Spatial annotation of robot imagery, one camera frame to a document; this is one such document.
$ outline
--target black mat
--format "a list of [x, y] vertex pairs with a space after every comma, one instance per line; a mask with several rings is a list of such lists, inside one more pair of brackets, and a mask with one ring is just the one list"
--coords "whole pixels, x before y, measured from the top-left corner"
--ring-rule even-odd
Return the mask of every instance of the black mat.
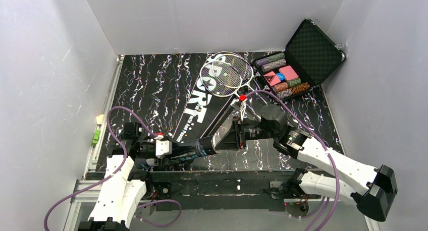
[[[248, 60], [267, 53], [245, 53]], [[154, 54], [125, 56], [122, 72], [116, 88], [113, 106], [122, 105], [134, 110], [155, 133], [174, 132], [184, 105], [190, 95], [206, 53]], [[264, 102], [257, 96], [252, 105], [257, 113]], [[288, 101], [287, 105], [325, 140], [329, 147], [342, 152], [330, 110], [322, 89]], [[129, 114], [113, 113], [113, 129], [122, 128], [125, 121], [132, 120]], [[102, 142], [97, 171], [105, 170], [108, 133]], [[296, 167], [311, 168], [309, 164], [290, 159], [277, 152], [271, 140], [248, 141], [248, 148], [222, 151], [217, 155], [199, 158], [191, 170], [278, 170]]]

